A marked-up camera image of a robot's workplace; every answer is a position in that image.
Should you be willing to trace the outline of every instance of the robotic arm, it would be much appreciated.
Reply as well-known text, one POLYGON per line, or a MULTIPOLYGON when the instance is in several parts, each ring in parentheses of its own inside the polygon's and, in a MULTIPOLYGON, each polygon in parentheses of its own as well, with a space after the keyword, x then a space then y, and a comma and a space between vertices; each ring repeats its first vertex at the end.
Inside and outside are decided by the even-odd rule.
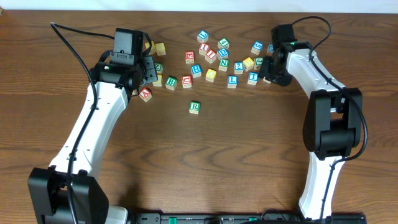
MULTIPOLYGON (((351 148, 358 145, 361 122, 351 102, 329 85, 310 63, 309 53, 312 46, 308 42, 297 42, 291 24, 275 27, 272 30, 272 41, 274 57, 264 58, 259 77, 281 86, 288 85, 292 77, 298 80, 309 97, 303 140, 310 152, 307 182, 298 203, 300 215, 277 214, 275 220, 279 220, 280 215, 292 223, 318 220, 327 187, 322 218, 330 217, 331 198, 343 162, 335 167, 328 183, 330 166, 338 159, 348 156, 351 148), (331 120, 331 113, 343 113, 343 117, 331 120)), ((132 91, 138 89, 140 84, 157 80, 153 58, 145 56, 145 52, 142 57, 141 53, 142 32, 116 29, 114 50, 105 52, 90 70, 90 76, 95 81, 98 104, 77 147, 72 170, 73 200, 79 223, 135 224, 139 220, 140 224, 177 224, 178 220, 183 220, 184 224, 210 224, 214 216, 152 213, 131 215, 125 208, 109 205, 108 198, 96 181, 109 136, 126 108, 132 91), (105 63, 109 54, 110 63, 105 63)), ((361 92, 356 88, 345 88, 320 63, 315 52, 313 55, 321 71, 349 92, 360 106, 361 92)), ((73 222, 64 188, 67 185, 71 147, 90 112, 92 101, 93 90, 89 86, 83 109, 61 151, 48 169, 34 168, 30 174, 29 191, 37 222, 40 224, 73 222)), ((223 221, 223 217, 218 219, 220 224, 242 224, 260 218, 262 220, 265 218, 263 215, 228 215, 225 218, 229 221, 223 221)), ((333 219, 339 220, 339 223, 366 223, 364 216, 334 216, 333 219)))

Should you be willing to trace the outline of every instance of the wooden table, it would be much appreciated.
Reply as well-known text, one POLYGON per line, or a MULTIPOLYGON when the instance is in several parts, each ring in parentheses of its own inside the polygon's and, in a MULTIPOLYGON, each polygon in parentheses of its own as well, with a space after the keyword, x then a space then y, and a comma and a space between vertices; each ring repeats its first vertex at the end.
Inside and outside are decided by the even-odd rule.
MULTIPOLYGON (((35 223, 27 188, 33 167, 46 168, 66 141, 85 100, 87 77, 50 22, 114 34, 144 30, 164 42, 164 77, 190 73, 184 52, 194 50, 202 69, 218 69, 198 54, 196 35, 209 43, 227 37, 231 62, 253 57, 255 40, 308 14, 4 11, 0 17, 0 219, 35 223)), ((369 223, 398 219, 398 16, 321 14, 333 35, 317 52, 327 69, 363 92, 369 144, 347 162, 333 197, 334 212, 364 212, 369 223)), ((315 44, 326 35, 318 21, 295 25, 296 37, 315 44)), ((113 41, 62 31, 92 67, 113 41)), ((112 204, 165 213, 291 210, 305 185, 308 152, 302 141, 307 97, 296 80, 287 87, 259 81, 227 89, 194 79, 192 89, 152 87, 145 103, 135 97, 116 123, 103 157, 99 183, 112 204), (202 103, 199 115, 189 102, 202 103)))

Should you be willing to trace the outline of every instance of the white wall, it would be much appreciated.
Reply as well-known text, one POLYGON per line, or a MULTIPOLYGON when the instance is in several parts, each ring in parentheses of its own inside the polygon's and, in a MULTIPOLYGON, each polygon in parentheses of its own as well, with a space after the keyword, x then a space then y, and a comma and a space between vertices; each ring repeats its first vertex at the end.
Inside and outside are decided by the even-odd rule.
POLYGON ((0 0, 3 9, 398 13, 398 0, 0 0))

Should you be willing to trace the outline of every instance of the wooden tabletop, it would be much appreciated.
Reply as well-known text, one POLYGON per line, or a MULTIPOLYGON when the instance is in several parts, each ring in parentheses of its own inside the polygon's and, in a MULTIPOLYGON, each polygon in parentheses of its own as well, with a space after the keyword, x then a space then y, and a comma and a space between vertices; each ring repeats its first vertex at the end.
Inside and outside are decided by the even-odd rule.
MULTIPOLYGON (((204 71, 218 69, 198 54, 198 32, 209 43, 226 37, 231 62, 254 57, 255 40, 308 14, 203 12, 4 11, 0 17, 0 219, 35 223, 27 188, 33 167, 46 168, 67 140, 85 100, 87 77, 50 22, 114 35, 117 27, 147 32, 164 42, 155 57, 164 77, 190 73, 184 52, 194 50, 204 71)), ((364 212, 369 223, 398 220, 398 16, 320 14, 333 34, 317 49, 324 66, 363 93, 369 144, 347 162, 333 197, 334 212, 364 212)), ((299 40, 315 44, 327 33, 318 21, 295 25, 299 40)), ((62 31, 87 66, 113 41, 62 31)), ((103 157, 99 184, 111 204, 165 213, 254 213, 291 210, 303 192, 308 151, 302 126, 308 99, 297 83, 259 81, 227 89, 195 78, 192 89, 150 85, 147 103, 132 98, 116 123, 103 157), (201 102, 199 115, 189 103, 201 102)))

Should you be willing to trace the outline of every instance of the wooden cube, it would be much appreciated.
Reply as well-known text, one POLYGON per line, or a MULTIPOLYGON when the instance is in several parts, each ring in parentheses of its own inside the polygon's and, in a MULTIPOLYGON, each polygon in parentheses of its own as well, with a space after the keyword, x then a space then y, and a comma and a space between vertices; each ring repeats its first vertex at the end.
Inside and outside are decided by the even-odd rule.
POLYGON ((258 55, 262 49, 262 46, 264 46, 264 44, 262 44, 261 42, 255 41, 253 44, 253 47, 251 48, 251 52, 258 55))
POLYGON ((192 77, 190 75, 184 75, 181 77, 182 80, 182 88, 191 88, 192 87, 192 77))
POLYGON ((161 63, 155 63, 156 74, 161 75, 163 73, 163 65, 161 63))
POLYGON ((262 78, 262 81, 264 81, 264 82, 266 82, 266 83, 268 83, 268 84, 271 84, 271 81, 269 81, 269 80, 266 80, 266 78, 264 77, 264 78, 262 78))
POLYGON ((166 80, 166 88, 175 90, 175 87, 177 87, 177 80, 173 77, 168 77, 166 80))
POLYGON ((254 69, 255 70, 259 70, 261 68, 262 60, 263 59, 261 57, 254 58, 254 69))
POLYGON ((243 62, 235 62, 235 64, 234 64, 234 74, 235 75, 243 74, 243 62))
POLYGON ((226 72, 228 69, 229 60, 228 59, 221 59, 220 65, 218 66, 218 70, 226 72))
POLYGON ((267 49, 267 56, 272 57, 273 54, 274 54, 274 46, 272 44, 269 44, 267 49))
POLYGON ((217 58, 217 53, 214 50, 209 50, 206 53, 206 61, 213 63, 217 58))
POLYGON ((143 88, 141 92, 139 92, 139 97, 145 102, 148 102, 148 100, 152 98, 152 94, 147 88, 143 88))
POLYGON ((191 66, 191 74, 193 78, 201 76, 201 67, 200 65, 192 65, 191 66))
POLYGON ((166 48, 164 47, 164 43, 156 44, 156 52, 157 56, 166 55, 166 48))
POLYGON ((256 72, 249 73, 248 84, 255 85, 259 79, 259 74, 256 72))
POLYGON ((198 34, 198 41, 201 43, 206 43, 207 40, 209 40, 209 33, 204 30, 200 31, 200 33, 198 34))
POLYGON ((162 75, 157 75, 157 81, 153 82, 153 86, 162 87, 162 75))
POLYGON ((236 88, 238 85, 238 77, 236 75, 228 76, 228 88, 236 88))
MULTIPOLYGON (((156 53, 156 45, 155 45, 155 43, 153 41, 151 41, 151 43, 152 43, 152 48, 150 49, 149 55, 152 55, 152 54, 156 53)), ((148 42, 145 43, 145 47, 147 49, 149 48, 149 43, 148 42)))
POLYGON ((248 57, 243 60, 243 67, 245 71, 249 71, 254 67, 254 61, 251 57, 248 57))
POLYGON ((185 63, 194 63, 194 62, 195 62, 195 53, 185 52, 185 63))
POLYGON ((217 72, 214 71, 213 69, 209 69, 206 72, 206 81, 209 82, 214 82, 214 79, 216 78, 217 72))
POLYGON ((219 49, 217 50, 217 57, 218 59, 227 59, 228 58, 228 51, 226 49, 219 49))
POLYGON ((222 49, 222 48, 228 49, 229 41, 226 38, 222 38, 221 40, 218 41, 217 46, 219 49, 222 49))
POLYGON ((210 45, 209 44, 200 44, 199 47, 199 54, 200 55, 206 55, 207 51, 210 50, 210 45))
POLYGON ((198 102, 191 102, 189 105, 189 113, 199 114, 200 103, 198 102))

